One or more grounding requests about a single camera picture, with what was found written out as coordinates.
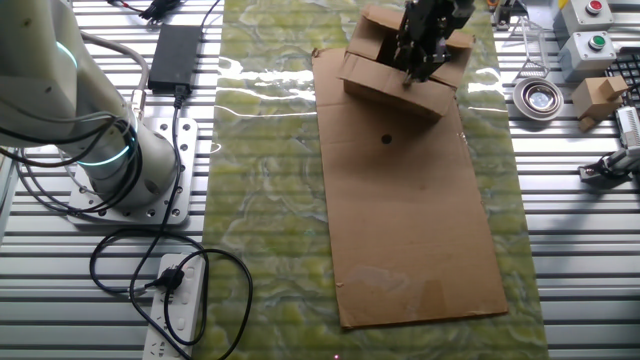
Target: electrical socket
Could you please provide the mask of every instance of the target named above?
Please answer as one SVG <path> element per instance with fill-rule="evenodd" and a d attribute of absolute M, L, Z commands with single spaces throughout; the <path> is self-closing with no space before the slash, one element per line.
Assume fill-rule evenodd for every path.
<path fill-rule="evenodd" d="M 165 269 L 171 266 L 178 266 L 186 257 L 187 255 L 182 254 L 164 255 L 160 260 L 158 276 L 160 276 Z M 170 298 L 169 316 L 171 317 L 171 325 L 176 334 L 184 340 L 193 339 L 195 334 L 200 296 L 202 294 L 204 266 L 204 259 L 200 256 L 189 260 L 182 268 L 184 271 L 182 284 L 180 284 Z M 164 289 L 156 289 L 149 316 L 167 331 L 167 325 L 164 320 L 165 291 Z M 191 355 L 191 346 L 182 346 L 182 349 Z M 164 360 L 171 358 L 177 359 L 180 358 L 180 355 L 156 329 L 149 325 L 142 360 Z"/>

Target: table surface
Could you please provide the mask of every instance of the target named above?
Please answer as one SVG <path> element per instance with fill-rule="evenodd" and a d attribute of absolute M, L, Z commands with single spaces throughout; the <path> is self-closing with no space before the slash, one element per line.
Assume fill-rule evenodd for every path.
<path fill-rule="evenodd" d="M 144 1 L 131 1 L 142 7 Z M 135 15 L 104 1 L 74 1 L 83 30 L 125 43 L 150 60 L 157 31 L 148 30 Z M 174 24 L 197 24 L 207 1 L 187 2 Z M 198 90 L 182 116 L 199 123 L 198 155 L 191 218 L 184 232 L 198 239 L 204 225 L 204 204 L 213 139 L 222 7 L 207 29 L 198 72 Z M 640 17 L 614 13 L 613 39 L 622 45 L 638 40 Z M 548 126 L 519 117 L 511 100 L 513 79 L 524 61 L 524 49 L 497 33 L 496 48 L 504 86 L 510 131 L 530 232 L 538 287 L 542 299 L 550 355 L 558 359 L 640 358 L 640 203 L 638 187 L 624 184 L 593 191 L 581 184 L 578 165 L 592 163 L 619 147 L 613 122 L 603 122 L 590 134 L 577 129 L 572 105 Z M 557 44 L 550 44 L 549 78 L 569 94 L 557 64 Z M 139 70 L 130 59 L 89 46 L 96 61 L 124 96 L 137 83 Z M 151 96 L 147 116 L 171 116 L 171 99 Z M 52 147 L 31 152 L 55 160 Z M 72 183 L 59 169 L 39 169 L 39 180 L 62 198 Z M 0 247 L 0 358 L 141 358 L 146 324 L 125 300 L 112 299 L 89 280 L 88 257 L 105 229 L 79 232 L 66 219 L 51 214 L 31 199 L 21 185 L 12 198 L 10 217 Z M 112 283 L 125 283 L 144 242 L 130 241 L 109 251 L 98 271 Z M 183 248 L 164 245 L 160 252 Z M 143 273 L 157 271 L 159 257 Z"/>

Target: green marbled mat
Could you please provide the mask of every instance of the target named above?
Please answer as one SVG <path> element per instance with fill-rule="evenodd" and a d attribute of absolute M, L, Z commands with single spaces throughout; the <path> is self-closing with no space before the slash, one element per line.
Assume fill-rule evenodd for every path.
<path fill-rule="evenodd" d="M 458 90 L 493 232 L 506 316 L 344 332 L 336 305 L 310 53 L 345 47 L 369 0 L 227 0 L 204 243 L 241 256 L 255 298 L 231 359 L 547 359 L 498 62 L 484 0 Z M 402 3 L 377 1 L 402 10 Z M 233 340 L 247 296 L 229 261 L 213 262 L 197 359 Z"/>

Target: green button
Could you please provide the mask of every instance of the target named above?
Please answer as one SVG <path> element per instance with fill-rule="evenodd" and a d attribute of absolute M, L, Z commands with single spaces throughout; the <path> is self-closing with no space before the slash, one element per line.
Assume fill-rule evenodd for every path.
<path fill-rule="evenodd" d="M 606 42 L 602 36 L 594 36 L 592 40 L 593 43 L 598 46 L 604 46 L 604 43 Z"/>

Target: red button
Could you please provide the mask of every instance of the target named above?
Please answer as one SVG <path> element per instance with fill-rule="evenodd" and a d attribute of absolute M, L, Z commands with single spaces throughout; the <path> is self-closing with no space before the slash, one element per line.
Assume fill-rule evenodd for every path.
<path fill-rule="evenodd" d="M 589 3 L 594 10 L 602 10 L 602 3 L 600 1 L 594 0 Z"/>

